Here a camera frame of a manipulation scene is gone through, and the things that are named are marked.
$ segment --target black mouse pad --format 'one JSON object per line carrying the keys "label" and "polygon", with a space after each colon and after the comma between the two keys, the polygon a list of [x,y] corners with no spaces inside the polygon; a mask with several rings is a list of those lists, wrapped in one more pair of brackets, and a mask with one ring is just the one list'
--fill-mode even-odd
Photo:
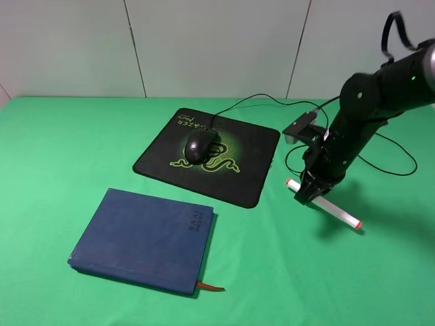
{"label": "black mouse pad", "polygon": [[275,129],[217,116],[219,139],[210,159],[191,165],[184,147],[193,128],[208,126],[213,115],[179,109],[133,165],[146,177],[170,183],[247,209],[257,205],[278,144]]}

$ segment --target blue notebook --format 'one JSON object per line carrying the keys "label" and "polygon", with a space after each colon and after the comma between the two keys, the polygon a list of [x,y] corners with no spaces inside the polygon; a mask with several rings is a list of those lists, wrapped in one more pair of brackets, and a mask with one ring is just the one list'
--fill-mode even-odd
{"label": "blue notebook", "polygon": [[192,295],[212,220],[212,207],[108,189],[68,264]]}

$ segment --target razer logo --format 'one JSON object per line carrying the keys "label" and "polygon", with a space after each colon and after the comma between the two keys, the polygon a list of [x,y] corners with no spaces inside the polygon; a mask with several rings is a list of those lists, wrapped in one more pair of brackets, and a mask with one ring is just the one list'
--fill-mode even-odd
{"label": "razer logo", "polygon": [[[214,143],[211,146],[209,159],[200,165],[206,172],[216,172],[222,168],[233,170],[236,173],[240,172],[239,166],[232,158],[223,158],[223,154],[228,151],[228,146],[224,143]],[[192,168],[194,165],[189,163],[185,158],[180,158],[178,161],[170,162],[169,165],[180,168]]]}

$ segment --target black mouse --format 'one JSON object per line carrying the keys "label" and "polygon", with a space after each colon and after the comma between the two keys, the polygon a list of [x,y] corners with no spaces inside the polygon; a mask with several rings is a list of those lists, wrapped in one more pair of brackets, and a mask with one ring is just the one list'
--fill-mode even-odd
{"label": "black mouse", "polygon": [[212,128],[198,128],[190,132],[184,156],[191,164],[203,163],[210,152],[211,145],[218,139],[218,132]]}

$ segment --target marker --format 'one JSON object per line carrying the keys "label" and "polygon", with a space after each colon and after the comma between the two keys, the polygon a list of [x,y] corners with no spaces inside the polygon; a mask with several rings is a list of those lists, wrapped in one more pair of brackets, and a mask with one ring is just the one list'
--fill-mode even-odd
{"label": "marker", "polygon": [[[297,192],[300,188],[300,184],[295,180],[288,179],[285,184],[293,191]],[[331,202],[328,202],[325,198],[319,196],[313,199],[313,204],[323,209],[325,212],[330,213],[335,216],[337,219],[345,222],[355,229],[359,229],[362,226],[362,222],[357,220],[352,215],[346,213],[343,209],[335,206]]]}

